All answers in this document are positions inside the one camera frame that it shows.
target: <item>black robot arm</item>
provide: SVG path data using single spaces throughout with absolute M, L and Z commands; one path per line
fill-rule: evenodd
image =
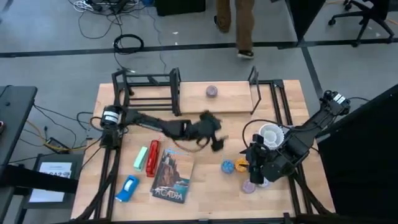
M 224 147 L 225 138 L 217 139 L 215 132 L 221 129 L 221 121 L 209 111 L 200 115 L 200 120 L 193 123 L 190 120 L 170 120 L 165 121 L 159 118 L 142 114 L 137 110 L 126 109 L 120 106 L 107 106 L 104 109 L 101 118 L 101 127 L 103 128 L 103 147 L 117 147 L 118 130 L 123 130 L 129 125 L 138 125 L 160 133 L 174 141 L 193 141 L 203 148 L 212 141 L 211 149 L 216 152 Z M 206 143 L 200 144 L 200 141 L 206 139 Z
M 252 143 L 242 152 L 249 162 L 251 182 L 262 184 L 263 177 L 274 182 L 283 176 L 292 175 L 308 156 L 315 136 L 337 116 L 349 113 L 349 100 L 337 92 L 326 91 L 320 103 L 320 110 L 307 122 L 291 128 L 285 134 L 284 141 L 277 150 L 269 150 L 261 136 L 253 135 Z

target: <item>book cover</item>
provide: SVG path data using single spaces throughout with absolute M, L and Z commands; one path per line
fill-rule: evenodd
M 187 197 L 194 159 L 186 152 L 166 149 L 152 184 L 152 196 L 184 203 Z

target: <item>paper sheet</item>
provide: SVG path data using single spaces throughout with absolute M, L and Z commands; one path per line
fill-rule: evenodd
M 70 178 L 71 162 L 43 162 L 39 172 Z M 29 202 L 63 202 L 63 192 L 33 189 Z

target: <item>blue ball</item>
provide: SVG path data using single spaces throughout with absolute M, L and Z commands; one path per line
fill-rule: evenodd
M 221 170 L 226 174 L 232 174 L 234 172 L 234 163 L 232 160 L 224 160 L 221 164 Z

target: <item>concrete floor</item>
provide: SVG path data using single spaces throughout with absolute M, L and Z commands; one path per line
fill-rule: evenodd
M 0 1 L 2 8 L 5 0 Z M 360 29 L 359 19 L 338 19 L 334 27 L 327 22 L 334 14 L 343 12 L 341 4 L 324 6 L 311 28 L 306 40 L 354 39 Z M 220 34 L 213 25 L 214 1 L 207 1 L 203 13 L 158 17 L 153 8 L 133 13 L 138 18 L 123 17 L 123 32 L 142 37 L 146 46 L 158 46 L 157 33 L 160 30 L 162 45 L 212 44 L 234 42 L 235 28 L 229 34 Z M 102 39 L 89 40 L 80 35 L 78 17 L 67 0 L 14 1 L 0 24 L 0 52 L 30 52 L 52 50 L 107 49 L 120 33 L 119 27 L 112 26 Z M 284 1 L 271 4 L 256 1 L 254 10 L 256 26 L 253 33 L 255 42 L 295 41 L 290 16 Z M 398 14 L 390 13 L 389 18 L 398 20 Z M 398 26 L 389 24 L 398 34 Z M 86 35 L 98 36 L 105 32 L 109 21 L 104 17 L 86 13 L 81 28 Z M 387 34 L 375 23 L 370 23 L 365 39 L 383 38 Z M 398 83 L 398 64 L 394 61 L 398 44 L 362 45 L 357 49 L 349 45 L 311 47 L 308 49 L 324 90 L 340 91 L 346 96 L 373 98 Z M 319 104 L 308 68 L 300 49 L 277 50 L 275 47 L 257 47 L 253 61 L 236 58 L 235 49 L 180 50 L 163 52 L 167 71 L 179 67 L 182 79 L 189 80 L 243 80 L 253 65 L 260 72 L 261 79 L 300 80 L 310 114 L 317 111 Z M 158 52 L 134 55 L 118 55 L 124 66 L 137 73 L 161 73 L 163 64 Z M 45 108 L 75 116 L 79 111 L 92 111 L 98 85 L 111 81 L 110 74 L 118 68 L 113 54 L 64 55 L 52 57 L 0 58 L 2 72 L 0 85 L 34 85 L 39 88 L 35 103 Z M 362 102 L 353 102 L 357 107 Z M 77 142 L 85 138 L 84 131 L 69 120 L 50 114 L 57 122 L 73 129 Z M 61 142 L 72 145 L 72 135 L 51 124 L 35 109 L 29 120 L 40 127 L 48 126 L 49 135 Z M 39 144 L 29 133 L 21 138 Z M 12 160 L 49 153 L 44 147 L 33 147 L 19 142 Z M 25 161 L 27 167 L 33 160 Z M 13 223 L 19 197 L 14 197 L 5 223 Z M 70 218 L 70 210 L 29 210 L 24 223 L 55 223 Z

